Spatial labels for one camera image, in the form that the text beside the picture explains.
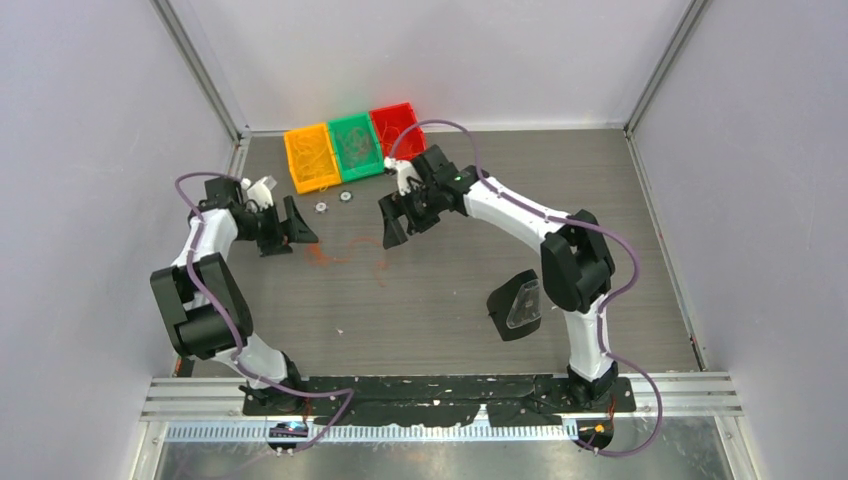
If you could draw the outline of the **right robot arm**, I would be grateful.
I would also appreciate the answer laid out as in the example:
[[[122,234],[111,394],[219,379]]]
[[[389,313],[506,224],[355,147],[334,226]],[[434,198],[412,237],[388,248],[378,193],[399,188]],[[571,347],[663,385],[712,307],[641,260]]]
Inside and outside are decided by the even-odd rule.
[[[439,146],[411,160],[387,156],[383,164],[397,183],[378,202],[383,247],[429,230],[445,211],[484,221],[530,247],[541,261],[538,281],[566,320],[572,400],[589,411],[605,403],[618,364],[606,351],[601,309],[616,267],[596,218],[586,210],[568,215],[533,202],[478,166],[458,169]]]

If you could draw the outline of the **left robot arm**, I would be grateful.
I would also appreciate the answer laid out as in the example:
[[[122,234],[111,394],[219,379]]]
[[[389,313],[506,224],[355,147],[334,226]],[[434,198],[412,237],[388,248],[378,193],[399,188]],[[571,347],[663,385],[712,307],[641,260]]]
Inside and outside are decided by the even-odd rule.
[[[223,364],[246,381],[246,391],[268,398],[284,414],[298,412],[307,398],[296,365],[256,333],[244,294],[227,263],[233,244],[251,242],[262,257],[290,254],[296,244],[315,244],[292,197],[276,205],[271,176],[247,178],[202,173],[205,196],[187,204],[189,233],[172,263],[153,272],[150,286],[175,352]]]

